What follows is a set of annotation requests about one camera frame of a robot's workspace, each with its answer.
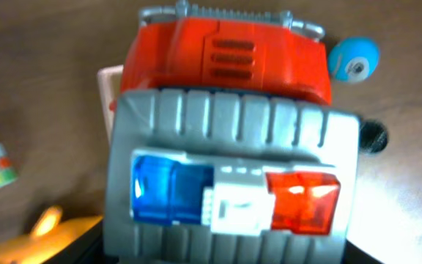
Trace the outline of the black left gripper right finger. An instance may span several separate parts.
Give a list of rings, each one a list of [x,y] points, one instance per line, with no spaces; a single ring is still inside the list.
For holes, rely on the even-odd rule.
[[[346,241],[342,264],[382,264],[379,260],[359,249],[350,241]]]

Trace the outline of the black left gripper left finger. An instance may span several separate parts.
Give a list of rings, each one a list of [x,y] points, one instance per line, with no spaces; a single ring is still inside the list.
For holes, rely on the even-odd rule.
[[[118,262],[118,257],[108,256],[104,252],[103,222],[100,221],[43,264],[117,264]]]

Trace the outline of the red grey toy truck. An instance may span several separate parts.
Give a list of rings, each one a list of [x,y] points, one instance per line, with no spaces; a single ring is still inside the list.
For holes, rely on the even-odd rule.
[[[104,251],[121,263],[340,263],[360,118],[317,23],[178,1],[139,11],[113,104]]]

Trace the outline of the yellow plastic toy animal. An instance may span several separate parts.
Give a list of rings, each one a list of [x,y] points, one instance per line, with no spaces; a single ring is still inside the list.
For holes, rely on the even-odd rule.
[[[0,263],[44,263],[103,219],[97,215],[63,221],[62,215],[61,207],[50,206],[29,233],[0,243]]]

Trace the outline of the black round clock disc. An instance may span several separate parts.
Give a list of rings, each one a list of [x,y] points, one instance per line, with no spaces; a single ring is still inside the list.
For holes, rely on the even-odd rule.
[[[388,145],[389,134],[386,126],[378,120],[363,120],[360,123],[359,152],[381,153]]]

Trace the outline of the beige cardboard box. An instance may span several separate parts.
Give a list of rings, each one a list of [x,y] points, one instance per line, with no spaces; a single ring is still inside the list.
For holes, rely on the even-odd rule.
[[[97,83],[100,92],[103,117],[108,142],[111,142],[111,132],[114,123],[114,111],[110,106],[120,94],[123,66],[104,67],[97,72]]]

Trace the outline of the blue penguin ball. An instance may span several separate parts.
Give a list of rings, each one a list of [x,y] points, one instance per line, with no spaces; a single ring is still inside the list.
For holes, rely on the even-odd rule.
[[[327,68],[330,76],[346,83],[360,83],[369,78],[380,63],[380,48],[367,37],[349,37],[330,51]]]

